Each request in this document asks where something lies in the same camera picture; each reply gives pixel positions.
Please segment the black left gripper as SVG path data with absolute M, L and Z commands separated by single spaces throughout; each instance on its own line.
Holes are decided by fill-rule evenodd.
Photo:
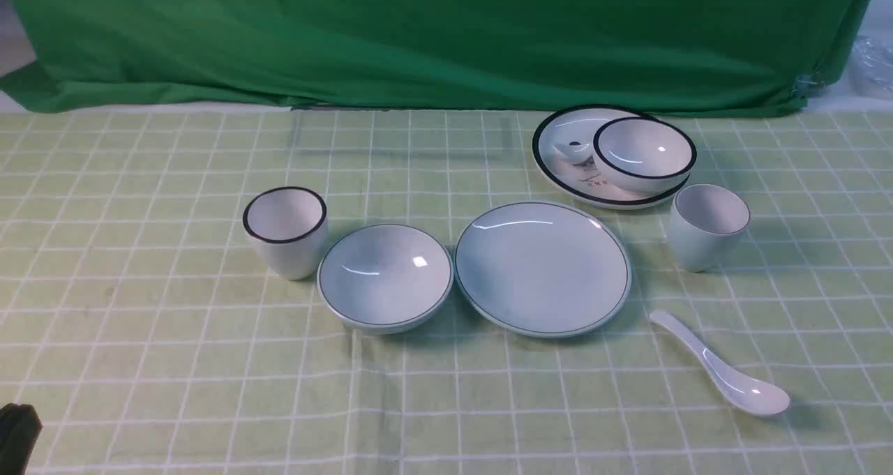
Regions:
M 43 424 L 28 404 L 1 409 L 1 474 L 25 474 Z

